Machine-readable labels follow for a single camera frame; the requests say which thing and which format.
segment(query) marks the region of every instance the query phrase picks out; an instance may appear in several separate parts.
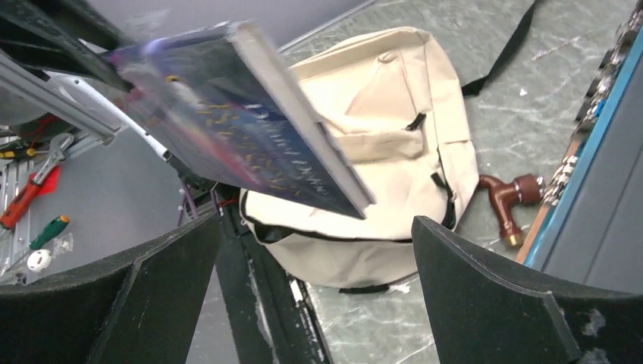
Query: bag handle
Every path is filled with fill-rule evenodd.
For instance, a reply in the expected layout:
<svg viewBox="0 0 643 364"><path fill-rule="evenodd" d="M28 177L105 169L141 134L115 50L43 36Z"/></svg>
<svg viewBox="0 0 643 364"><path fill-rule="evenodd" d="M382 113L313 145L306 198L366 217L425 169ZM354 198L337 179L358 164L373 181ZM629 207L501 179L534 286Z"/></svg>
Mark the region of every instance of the bag handle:
<svg viewBox="0 0 643 364"><path fill-rule="evenodd" d="M527 12L522 16L516 30L513 31L513 34L507 41L507 44L504 46L502 52L491 66L491 69L486 76L480 77L477 80L473 80L466 85L462 86L463 96L477 96L480 94L482 89L485 88L485 85L488 81L494 80L504 71L504 68L511 63L512 59L518 51L522 44L525 43L527 39L527 34L529 34L529 28L532 25L532 20L534 18L534 13L536 7L542 2L542 0L535 0L532 3L532 6L527 9Z"/></svg>

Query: beige bag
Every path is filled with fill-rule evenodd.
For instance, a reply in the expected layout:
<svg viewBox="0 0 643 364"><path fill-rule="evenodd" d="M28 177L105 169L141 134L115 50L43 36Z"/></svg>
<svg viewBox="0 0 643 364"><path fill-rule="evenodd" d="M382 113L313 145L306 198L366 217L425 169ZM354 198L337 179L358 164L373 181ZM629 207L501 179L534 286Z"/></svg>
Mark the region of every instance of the beige bag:
<svg viewBox="0 0 643 364"><path fill-rule="evenodd" d="M507 48L528 29L519 25ZM463 92L488 77L461 89L435 38L411 27L348 39L292 70L376 204L359 220L242 190L242 218L303 281L360 288L411 275L413 218L454 229L478 184Z"/></svg>

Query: brown pipe fitting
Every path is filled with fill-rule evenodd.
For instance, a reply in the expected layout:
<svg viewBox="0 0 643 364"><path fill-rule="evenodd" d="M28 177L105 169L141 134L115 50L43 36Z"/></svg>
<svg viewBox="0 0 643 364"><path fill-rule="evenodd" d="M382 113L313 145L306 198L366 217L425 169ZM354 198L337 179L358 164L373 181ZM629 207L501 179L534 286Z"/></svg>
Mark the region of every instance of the brown pipe fitting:
<svg viewBox="0 0 643 364"><path fill-rule="evenodd" d="M521 246L522 231L513 220L511 208L518 203L539 203L544 195L544 178L525 174L505 184L496 177L481 174L478 187L489 192L489 201L500 225L500 238L509 246Z"/></svg>

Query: screwdriver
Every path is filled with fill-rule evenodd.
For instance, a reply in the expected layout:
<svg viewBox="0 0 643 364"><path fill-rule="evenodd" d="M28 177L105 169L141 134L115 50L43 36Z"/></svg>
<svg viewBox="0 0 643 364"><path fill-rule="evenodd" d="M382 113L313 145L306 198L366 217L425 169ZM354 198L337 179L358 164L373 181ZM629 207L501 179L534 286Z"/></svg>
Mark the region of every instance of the screwdriver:
<svg viewBox="0 0 643 364"><path fill-rule="evenodd" d="M38 154L46 154L48 151L37 151L34 148L15 149L0 152L0 159L26 159L35 157Z"/></svg>
<svg viewBox="0 0 643 364"><path fill-rule="evenodd" d="M60 235L60 233L63 232L67 225L69 225L69 218L64 215L60 215L57 218L51 220L51 222L49 222L45 226L45 228L42 229L40 234L38 234L38 237L36 237L36 239L34 240L31 240L31 243L29 243L29 249L5 271L10 271L12 268L22 262L22 259L25 259L25 257L31 254L31 252L42 249L45 244Z"/></svg>

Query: dark blue book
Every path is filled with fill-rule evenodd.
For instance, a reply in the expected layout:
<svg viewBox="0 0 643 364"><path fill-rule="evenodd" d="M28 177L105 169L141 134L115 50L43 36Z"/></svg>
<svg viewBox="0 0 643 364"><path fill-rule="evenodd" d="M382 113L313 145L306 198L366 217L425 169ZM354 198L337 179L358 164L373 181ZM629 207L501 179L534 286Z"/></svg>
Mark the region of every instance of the dark blue book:
<svg viewBox="0 0 643 364"><path fill-rule="evenodd" d="M363 218L373 203L275 47L220 24L109 55L130 116L204 178Z"/></svg>

